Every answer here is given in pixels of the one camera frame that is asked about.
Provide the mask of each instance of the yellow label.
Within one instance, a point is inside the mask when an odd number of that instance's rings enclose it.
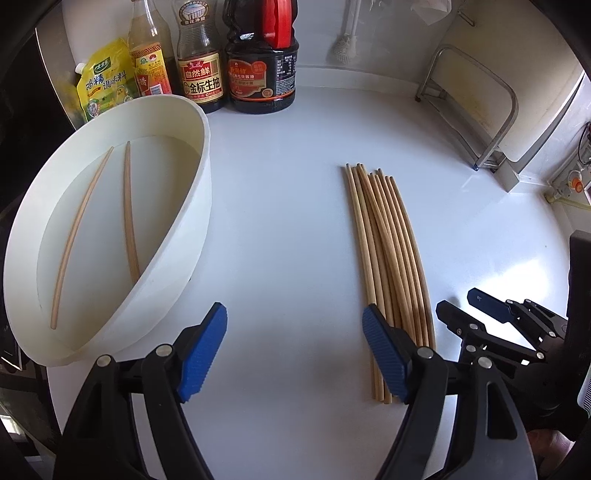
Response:
[[[172,93],[160,43],[152,43],[131,52],[135,62],[135,78],[142,96]]]
[[[193,102],[208,103],[223,96],[219,54],[179,61],[178,70],[185,97]]]

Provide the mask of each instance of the white plastic basin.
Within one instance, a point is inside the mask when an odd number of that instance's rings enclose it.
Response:
[[[131,142],[131,192],[140,271],[125,248],[123,164]],[[35,362],[54,367],[115,353],[146,335],[185,288],[201,254],[212,202],[210,131],[203,111],[172,95],[101,114],[47,161],[12,227],[4,296],[12,332]],[[107,150],[50,328],[57,272],[80,202]]]

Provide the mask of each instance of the white cutting board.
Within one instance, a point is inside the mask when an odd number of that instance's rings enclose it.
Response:
[[[530,0],[469,0],[463,10],[476,26],[457,17],[442,43],[474,57],[517,94],[519,115],[499,147],[518,161],[562,110],[583,68]],[[441,55],[433,79],[491,137],[511,111],[506,90],[454,52]]]

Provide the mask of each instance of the white countertop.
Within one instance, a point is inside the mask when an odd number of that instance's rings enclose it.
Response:
[[[440,119],[408,98],[300,87],[268,116],[209,115],[213,207],[197,269],[167,317],[115,355],[146,355],[200,323],[215,301],[228,332],[203,391],[183,406],[216,480],[375,477],[404,415],[370,398],[355,228],[342,166],[382,168],[400,187],[435,307],[479,287],[566,310],[567,244],[548,205],[474,172]],[[511,328],[489,331],[516,339]],[[460,340],[436,320],[437,350]],[[50,368],[60,426],[93,360]],[[134,396],[149,473],[164,479],[145,407]],[[427,473],[442,465],[454,401]]]

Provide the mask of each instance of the silver screw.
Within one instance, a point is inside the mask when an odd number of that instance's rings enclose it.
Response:
[[[478,359],[478,365],[480,365],[482,368],[486,368],[488,370],[489,368],[492,368],[492,360],[490,358],[488,358],[487,356],[481,356]]]
[[[164,345],[160,345],[156,349],[156,355],[158,356],[169,356],[171,353],[173,353],[173,348],[167,343],[165,343]]]
[[[422,346],[420,349],[418,349],[417,353],[421,358],[425,358],[427,360],[433,358],[434,355],[433,350],[426,346]]]
[[[98,359],[96,360],[96,364],[99,367],[106,367],[107,365],[109,365],[111,362],[111,358],[109,355],[101,355],[100,357],[98,357]]]

